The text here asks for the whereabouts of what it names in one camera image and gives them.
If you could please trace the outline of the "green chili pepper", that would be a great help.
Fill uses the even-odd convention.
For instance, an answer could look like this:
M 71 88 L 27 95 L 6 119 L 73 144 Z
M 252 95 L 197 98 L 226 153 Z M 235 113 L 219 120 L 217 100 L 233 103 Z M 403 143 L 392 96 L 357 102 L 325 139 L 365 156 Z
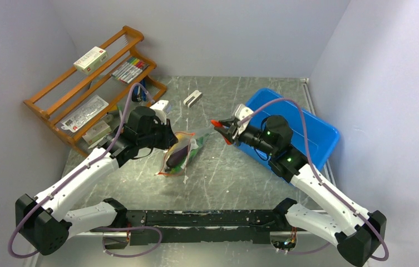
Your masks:
M 197 135 L 197 134 L 187 134 L 188 135 L 188 140 L 186 140 L 183 143 L 188 142 L 189 143 L 189 150 L 188 150 L 188 156 L 185 160 L 185 162 L 183 163 L 182 167 L 177 167 L 175 169 L 165 169 L 165 172 L 171 174 L 171 175 L 176 175 L 179 174 L 180 172 L 183 172 L 186 167 L 188 166 L 188 164 L 195 158 L 195 156 L 199 153 L 199 151 L 203 148 L 204 144 L 206 143 L 209 134 L 203 134 L 203 135 Z

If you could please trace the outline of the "red chili pepper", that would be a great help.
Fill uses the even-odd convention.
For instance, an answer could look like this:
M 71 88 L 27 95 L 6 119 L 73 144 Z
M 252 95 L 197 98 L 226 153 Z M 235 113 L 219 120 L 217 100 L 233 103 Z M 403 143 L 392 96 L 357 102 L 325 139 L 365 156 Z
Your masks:
M 228 133 L 228 129 L 217 120 L 211 120 L 211 124 L 214 126 L 214 130 L 222 135 L 227 145 L 232 145 L 232 142 L 230 140 L 230 135 Z

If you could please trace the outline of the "clear zip top bag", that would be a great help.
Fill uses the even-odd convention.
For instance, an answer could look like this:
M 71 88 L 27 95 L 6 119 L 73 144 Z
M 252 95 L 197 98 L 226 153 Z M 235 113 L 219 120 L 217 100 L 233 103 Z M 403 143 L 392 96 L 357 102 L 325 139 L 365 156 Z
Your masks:
M 212 127 L 176 132 L 177 143 L 164 153 L 161 169 L 156 175 L 169 177 L 183 174 L 212 133 Z

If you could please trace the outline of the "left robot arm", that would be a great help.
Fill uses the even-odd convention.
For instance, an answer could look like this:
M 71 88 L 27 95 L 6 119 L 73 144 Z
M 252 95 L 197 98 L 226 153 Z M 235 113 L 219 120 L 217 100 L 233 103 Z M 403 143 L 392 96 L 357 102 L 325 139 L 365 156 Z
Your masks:
M 113 198 L 84 209 L 72 207 L 98 181 L 136 159 L 141 149 L 166 150 L 176 144 L 168 112 L 167 101 L 151 107 L 137 106 L 121 128 L 105 137 L 65 177 L 34 197 L 19 197 L 13 235 L 21 234 L 36 253 L 50 255 L 77 234 L 98 228 L 125 230 L 130 226 L 127 208 Z

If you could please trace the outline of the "yellow banana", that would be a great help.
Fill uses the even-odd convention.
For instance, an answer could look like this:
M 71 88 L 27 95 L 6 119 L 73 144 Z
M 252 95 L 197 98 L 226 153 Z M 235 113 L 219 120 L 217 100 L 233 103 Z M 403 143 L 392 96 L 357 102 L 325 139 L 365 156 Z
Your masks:
M 181 133 L 181 132 L 176 133 L 175 135 L 177 137 L 177 140 L 178 140 L 179 144 L 185 142 L 189 138 L 187 134 Z

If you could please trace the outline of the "purple eggplant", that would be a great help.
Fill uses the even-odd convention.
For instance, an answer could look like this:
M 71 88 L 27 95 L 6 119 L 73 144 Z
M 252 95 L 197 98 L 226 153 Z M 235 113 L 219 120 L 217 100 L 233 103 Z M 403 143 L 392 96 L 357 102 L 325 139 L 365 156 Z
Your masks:
M 166 154 L 164 167 L 166 169 L 175 169 L 182 167 L 188 156 L 189 143 L 178 143 L 173 146 Z

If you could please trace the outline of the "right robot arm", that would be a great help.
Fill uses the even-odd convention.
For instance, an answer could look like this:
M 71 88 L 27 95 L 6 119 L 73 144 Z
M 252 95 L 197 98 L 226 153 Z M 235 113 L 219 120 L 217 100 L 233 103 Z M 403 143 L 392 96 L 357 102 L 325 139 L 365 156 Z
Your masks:
M 227 144 L 245 144 L 266 154 L 273 173 L 307 194 L 326 212 L 322 215 L 294 200 L 286 200 L 278 205 L 274 225 L 279 230 L 293 226 L 319 236 L 335 246 L 353 266 L 364 266 L 373 258 L 385 238 L 385 215 L 356 204 L 311 166 L 307 157 L 291 144 L 293 131 L 284 117 L 269 116 L 260 128 L 247 123 L 239 126 L 238 122 L 232 118 L 211 123 Z

